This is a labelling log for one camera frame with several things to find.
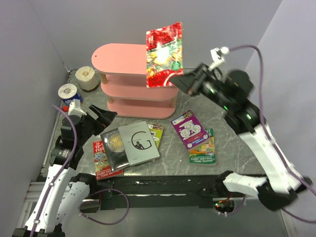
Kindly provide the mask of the red 156-storey treehouse book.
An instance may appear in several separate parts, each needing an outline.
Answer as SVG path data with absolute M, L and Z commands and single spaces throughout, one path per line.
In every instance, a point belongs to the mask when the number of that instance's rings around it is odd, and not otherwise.
M 183 74 L 181 22 L 146 32 L 146 86 L 172 86 L 170 78 Z

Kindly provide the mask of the purple 117-storey treehouse book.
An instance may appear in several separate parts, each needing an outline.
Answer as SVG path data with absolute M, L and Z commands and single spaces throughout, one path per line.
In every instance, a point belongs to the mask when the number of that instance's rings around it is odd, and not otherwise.
M 210 142 L 210 136 L 195 114 L 188 110 L 171 124 L 188 151 Z

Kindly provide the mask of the green 104-storey treehouse book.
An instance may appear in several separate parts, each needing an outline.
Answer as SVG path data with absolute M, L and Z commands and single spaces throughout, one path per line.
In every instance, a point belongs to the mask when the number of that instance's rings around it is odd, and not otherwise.
M 217 160 L 215 152 L 214 131 L 212 128 L 208 128 L 206 129 L 206 132 L 210 137 L 210 141 L 190 151 L 189 164 L 203 166 L 216 165 Z

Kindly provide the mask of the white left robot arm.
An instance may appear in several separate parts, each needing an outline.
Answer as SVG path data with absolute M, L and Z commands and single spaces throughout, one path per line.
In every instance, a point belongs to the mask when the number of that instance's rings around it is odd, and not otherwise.
M 74 108 L 63 114 L 61 135 L 51 151 L 48 174 L 39 199 L 24 227 L 13 232 L 14 237 L 63 237 L 69 220 L 85 198 L 97 195 L 95 175 L 75 175 L 83 156 L 83 146 L 91 136 L 101 134 L 117 116 L 90 105 L 97 118 Z

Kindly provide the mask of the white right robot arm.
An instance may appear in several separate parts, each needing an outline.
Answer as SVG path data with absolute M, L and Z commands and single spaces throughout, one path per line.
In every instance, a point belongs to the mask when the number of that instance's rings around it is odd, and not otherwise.
M 196 69 L 183 75 L 171 75 L 169 82 L 190 95 L 204 95 L 225 110 L 224 119 L 235 134 L 250 148 L 265 171 L 264 177 L 239 175 L 225 171 L 218 176 L 217 194 L 226 197 L 241 193 L 257 197 L 271 211 L 290 205 L 298 194 L 306 189 L 291 173 L 293 166 L 281 159 L 274 146 L 269 126 L 260 120 L 260 110 L 248 96 L 254 85 L 242 70 L 230 70 L 218 79 L 213 70 L 201 63 Z

